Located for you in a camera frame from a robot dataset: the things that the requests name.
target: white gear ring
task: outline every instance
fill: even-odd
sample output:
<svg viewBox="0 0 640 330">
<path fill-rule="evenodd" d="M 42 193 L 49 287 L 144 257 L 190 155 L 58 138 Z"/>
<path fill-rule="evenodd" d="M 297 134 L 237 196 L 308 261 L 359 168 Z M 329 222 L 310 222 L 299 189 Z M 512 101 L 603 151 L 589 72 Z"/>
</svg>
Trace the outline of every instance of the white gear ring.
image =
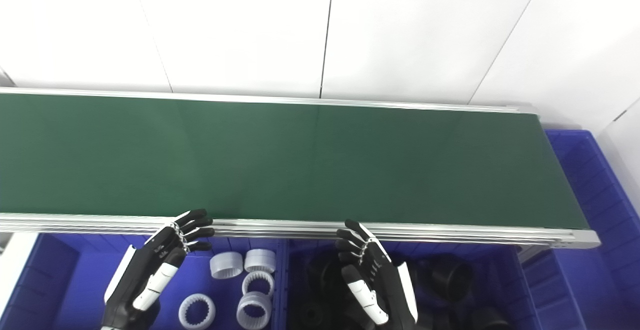
<svg viewBox="0 0 640 330">
<path fill-rule="evenodd" d="M 269 293 L 267 296 L 270 298 L 274 295 L 275 280 L 272 275 L 266 271 L 253 271 L 252 273 L 249 273 L 249 275 L 247 275 L 242 281 L 242 295 L 245 295 L 249 291 L 249 284 L 258 279 L 266 280 L 267 283 L 269 283 Z"/>
<path fill-rule="evenodd" d="M 199 301 L 203 301 L 206 303 L 206 317 L 203 321 L 198 324 L 191 324 L 187 321 L 187 311 L 189 307 L 194 303 Z M 213 323 L 213 319 L 216 317 L 216 306 L 213 304 L 213 300 L 205 294 L 194 294 L 187 296 L 185 300 L 183 300 L 182 304 L 180 304 L 180 309 L 178 310 L 178 319 L 180 320 L 180 324 L 186 330 L 205 330 L 210 327 L 211 323 Z"/>
<path fill-rule="evenodd" d="M 247 251 L 244 259 L 244 270 L 247 273 L 253 271 L 266 271 L 273 273 L 276 271 L 276 253 L 266 249 L 252 249 Z"/>
<path fill-rule="evenodd" d="M 245 308 L 249 306 L 262 308 L 264 315 L 261 317 L 250 316 L 245 312 Z M 269 320 L 272 318 L 272 301 L 261 292 L 248 292 L 240 298 L 235 318 L 245 330 L 261 330 L 269 324 Z"/>
</svg>

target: white wall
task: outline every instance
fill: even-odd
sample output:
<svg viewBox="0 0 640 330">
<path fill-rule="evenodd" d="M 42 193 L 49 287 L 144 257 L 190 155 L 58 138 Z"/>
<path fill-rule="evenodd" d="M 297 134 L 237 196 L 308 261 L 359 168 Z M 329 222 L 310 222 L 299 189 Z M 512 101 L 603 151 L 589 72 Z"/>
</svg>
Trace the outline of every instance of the white wall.
<svg viewBox="0 0 640 330">
<path fill-rule="evenodd" d="M 173 91 L 317 97 L 329 0 L 140 0 Z"/>
<path fill-rule="evenodd" d="M 640 214 L 640 102 L 606 127 L 597 141 Z"/>
<path fill-rule="evenodd" d="M 529 0 L 332 0 L 323 98 L 467 103 Z"/>
<path fill-rule="evenodd" d="M 0 4 L 0 66 L 19 86 L 169 91 L 138 0 Z"/>
<path fill-rule="evenodd" d="M 640 0 L 531 0 L 474 104 L 601 132 L 640 97 Z"/>
</svg>

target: black plastic part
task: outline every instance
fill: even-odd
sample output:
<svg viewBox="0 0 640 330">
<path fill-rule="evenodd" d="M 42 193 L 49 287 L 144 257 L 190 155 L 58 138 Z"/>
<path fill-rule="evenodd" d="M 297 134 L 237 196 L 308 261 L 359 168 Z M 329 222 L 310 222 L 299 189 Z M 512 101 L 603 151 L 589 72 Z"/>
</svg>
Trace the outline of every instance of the black plastic part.
<svg viewBox="0 0 640 330">
<path fill-rule="evenodd" d="M 418 313 L 418 322 L 415 325 L 416 330 L 434 330 L 434 315 L 425 309 Z"/>
<path fill-rule="evenodd" d="M 429 286 L 436 295 L 451 303 L 466 298 L 474 278 L 471 264 L 452 254 L 436 255 L 426 263 L 426 280 L 418 283 Z"/>
<path fill-rule="evenodd" d="M 306 267 L 309 287 L 316 296 L 336 303 L 350 294 L 342 274 L 343 264 L 335 251 L 322 252 Z"/>
<path fill-rule="evenodd" d="M 331 330 L 332 312 L 327 304 L 308 300 L 295 307 L 288 317 L 290 330 Z"/>
<path fill-rule="evenodd" d="M 466 328 L 468 330 L 514 330 L 496 308 L 478 308 L 471 313 Z"/>
<path fill-rule="evenodd" d="M 437 310 L 433 314 L 433 330 L 459 330 L 460 321 L 451 309 Z"/>
</svg>

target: robotic hand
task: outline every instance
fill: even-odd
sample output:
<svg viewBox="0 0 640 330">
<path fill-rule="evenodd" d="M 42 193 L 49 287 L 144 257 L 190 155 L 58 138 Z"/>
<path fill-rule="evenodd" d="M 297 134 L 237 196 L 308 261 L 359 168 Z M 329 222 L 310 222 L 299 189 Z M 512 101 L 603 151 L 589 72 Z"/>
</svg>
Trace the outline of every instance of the robotic hand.
<svg viewBox="0 0 640 330">
<path fill-rule="evenodd" d="M 107 291 L 102 330 L 148 330 L 160 312 L 158 297 L 187 253 L 210 250 L 200 237 L 213 236 L 204 209 L 186 212 L 160 228 L 141 249 L 129 246 Z"/>
<path fill-rule="evenodd" d="M 361 223 L 344 222 L 335 242 L 338 257 L 350 265 L 342 277 L 359 305 L 384 330 L 413 330 L 418 321 L 416 296 L 407 263 L 395 267 L 380 241 Z"/>
</svg>

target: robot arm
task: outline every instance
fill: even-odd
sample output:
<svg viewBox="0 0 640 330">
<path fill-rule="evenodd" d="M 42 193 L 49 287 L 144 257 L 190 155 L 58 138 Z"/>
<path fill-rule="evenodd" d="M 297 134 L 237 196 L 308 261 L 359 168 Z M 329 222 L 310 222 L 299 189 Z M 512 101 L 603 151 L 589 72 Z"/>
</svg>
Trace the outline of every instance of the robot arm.
<svg viewBox="0 0 640 330">
<path fill-rule="evenodd" d="M 148 330 L 160 312 L 158 298 L 187 253 L 210 250 L 196 239 L 213 236 L 204 209 L 186 212 L 160 228 L 136 250 L 130 246 L 104 294 L 102 330 Z"/>
<path fill-rule="evenodd" d="M 407 264 L 395 267 L 391 258 L 361 223 L 347 220 L 337 231 L 339 258 L 349 263 L 342 277 L 359 305 L 382 329 L 413 330 L 418 321 L 416 296 Z"/>
</svg>

